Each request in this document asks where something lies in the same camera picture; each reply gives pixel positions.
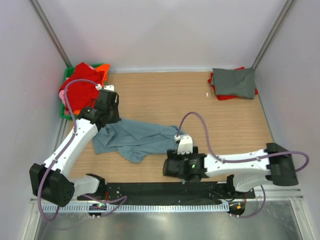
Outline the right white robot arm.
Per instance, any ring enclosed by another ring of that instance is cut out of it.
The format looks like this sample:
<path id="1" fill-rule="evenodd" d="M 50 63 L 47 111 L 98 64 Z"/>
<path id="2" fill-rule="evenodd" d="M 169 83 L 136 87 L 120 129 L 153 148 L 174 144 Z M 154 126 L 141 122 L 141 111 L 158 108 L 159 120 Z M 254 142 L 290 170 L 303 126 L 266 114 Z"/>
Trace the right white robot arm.
<path id="1" fill-rule="evenodd" d="M 292 155 L 277 143 L 253 152 L 223 155 L 222 159 L 200 153 L 197 146 L 186 151 L 169 149 L 162 174 L 185 182 L 226 175 L 225 192 L 231 198 L 262 185 L 292 187 L 299 183 Z"/>

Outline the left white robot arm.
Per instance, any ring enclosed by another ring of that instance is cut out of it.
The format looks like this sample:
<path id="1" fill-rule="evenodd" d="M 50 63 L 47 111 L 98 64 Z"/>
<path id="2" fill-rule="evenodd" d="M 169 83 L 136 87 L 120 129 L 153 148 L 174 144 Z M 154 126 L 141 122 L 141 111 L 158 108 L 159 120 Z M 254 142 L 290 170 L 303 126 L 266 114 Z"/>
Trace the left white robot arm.
<path id="1" fill-rule="evenodd" d="M 43 164 L 33 164 L 29 170 L 32 193 L 59 207 L 65 207 L 73 198 L 89 195 L 101 200 L 106 194 L 105 179 L 88 173 L 84 177 L 69 179 L 76 159 L 87 143 L 108 124 L 117 123 L 119 95 L 113 85 L 99 90 L 94 107 L 85 107 L 75 127 L 57 150 Z"/>

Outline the blue-grey t shirt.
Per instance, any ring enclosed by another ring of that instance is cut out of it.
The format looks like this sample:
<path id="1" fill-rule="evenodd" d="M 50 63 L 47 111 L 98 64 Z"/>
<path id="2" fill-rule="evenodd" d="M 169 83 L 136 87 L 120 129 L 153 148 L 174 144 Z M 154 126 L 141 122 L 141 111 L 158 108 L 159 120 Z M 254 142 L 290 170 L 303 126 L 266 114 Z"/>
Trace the blue-grey t shirt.
<path id="1" fill-rule="evenodd" d="M 123 118 L 106 125 L 92 138 L 96 154 L 118 152 L 132 163 L 141 163 L 148 155 L 166 154 L 176 149 L 175 125 L 165 126 Z"/>

